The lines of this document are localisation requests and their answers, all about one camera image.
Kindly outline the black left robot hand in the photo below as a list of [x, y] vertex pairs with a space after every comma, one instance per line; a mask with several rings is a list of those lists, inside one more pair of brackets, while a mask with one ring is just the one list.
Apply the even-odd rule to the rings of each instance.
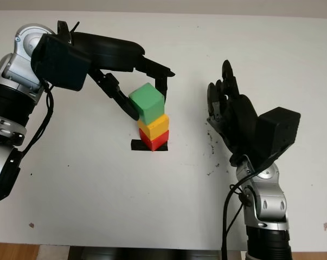
[[139, 44], [84, 32], [73, 32], [71, 36], [73, 46], [91, 59], [88, 75], [132, 119], [137, 121], [139, 112], [120, 90], [119, 81], [111, 73], [104, 74], [103, 70], [142, 72], [155, 80], [155, 88], [166, 97], [167, 79], [175, 76], [175, 73], [170, 68], [146, 58], [145, 50]]

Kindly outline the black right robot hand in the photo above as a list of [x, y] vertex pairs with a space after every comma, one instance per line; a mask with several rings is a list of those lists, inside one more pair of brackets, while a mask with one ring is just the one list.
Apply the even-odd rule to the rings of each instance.
[[207, 121], [232, 153], [230, 164], [239, 165], [252, 150], [257, 114], [249, 98], [240, 94], [228, 60], [222, 64], [222, 78], [207, 89]]

